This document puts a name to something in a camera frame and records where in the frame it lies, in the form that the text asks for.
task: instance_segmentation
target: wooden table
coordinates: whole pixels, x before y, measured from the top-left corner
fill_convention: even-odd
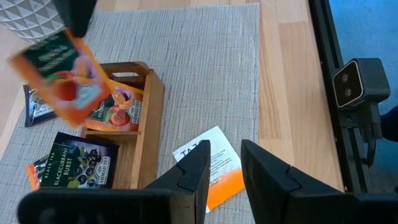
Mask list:
[[[125,11],[251,2],[259,1],[99,0],[98,9]],[[343,190],[308,2],[261,0],[260,7],[259,144],[285,162]],[[18,100],[15,105],[23,107],[23,98]],[[18,112],[11,112],[8,126],[13,127],[18,116]],[[3,137],[1,141],[0,146],[8,142]]]

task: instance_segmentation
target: woven placemat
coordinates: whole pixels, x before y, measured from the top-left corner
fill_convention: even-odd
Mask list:
[[[257,141],[259,6],[102,12],[86,43],[99,63],[141,60],[165,85],[157,176],[172,152],[218,125],[240,154],[242,139]],[[23,128],[22,113],[0,162],[0,220],[16,223],[30,191],[24,167],[49,153],[58,131],[79,134],[61,119]],[[206,223],[254,223],[242,191],[206,215]]]

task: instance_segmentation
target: wooden box handle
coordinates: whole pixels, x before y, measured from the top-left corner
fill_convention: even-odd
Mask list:
[[[101,66],[110,79],[141,90],[144,89],[146,77],[150,72],[150,68],[144,62],[102,63]],[[114,73],[120,72],[134,72],[138,74],[138,76],[117,77],[113,75]]]

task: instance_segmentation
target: camera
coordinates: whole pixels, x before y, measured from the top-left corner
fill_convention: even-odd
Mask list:
[[[379,58],[355,58],[332,78],[339,108],[352,108],[361,103],[379,103],[390,95],[390,86]]]

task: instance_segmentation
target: gray patterned object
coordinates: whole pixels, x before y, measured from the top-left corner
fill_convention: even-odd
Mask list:
[[[0,0],[0,23],[31,43],[63,27],[51,0]]]
[[[175,163],[172,152],[218,125],[238,154],[257,141],[259,7],[201,7],[102,12],[86,43],[99,63],[141,60],[165,85],[157,176]],[[14,223],[29,192],[24,166],[49,153],[57,131],[78,134],[60,120],[23,128],[20,117],[0,162],[0,220]],[[254,223],[243,190],[206,215],[206,223]]]

